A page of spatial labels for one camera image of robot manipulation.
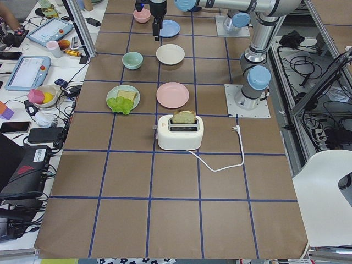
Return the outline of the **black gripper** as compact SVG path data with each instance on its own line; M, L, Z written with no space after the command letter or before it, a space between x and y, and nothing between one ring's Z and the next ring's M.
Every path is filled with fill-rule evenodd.
M155 41L160 40L160 29L163 28L163 17L167 12L166 0L136 0L135 8L138 12L142 11L144 5L149 5L151 15L154 16L152 23L152 34Z

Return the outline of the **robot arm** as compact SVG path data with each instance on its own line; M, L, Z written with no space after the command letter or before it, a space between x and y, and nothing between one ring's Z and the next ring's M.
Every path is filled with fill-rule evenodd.
M241 55L240 65L245 84L234 96L235 103L242 109L257 107L263 91L268 88L271 73L262 64L273 38L286 15L294 11L300 1L175 1L182 11L194 6L204 8L224 8L246 14L254 13L254 34L250 46Z
M160 30L163 28L163 19L167 13L167 1L135 1L135 9L137 12L141 12L144 8L144 5L150 6L150 13L153 16L152 23L152 34L155 38L155 41L160 40ZM250 21L250 17L248 14L240 13L233 15L230 19L232 25L237 28L242 28L247 26Z

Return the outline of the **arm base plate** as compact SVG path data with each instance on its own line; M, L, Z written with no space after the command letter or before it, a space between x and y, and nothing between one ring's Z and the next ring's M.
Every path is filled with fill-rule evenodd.
M270 118L268 102L263 92L257 99L246 98L242 94L242 85L225 84L225 97L229 117Z
M219 37L235 37L245 38L250 37L248 24L250 22L250 16L247 13L238 13L229 16L217 15L215 17L217 36Z

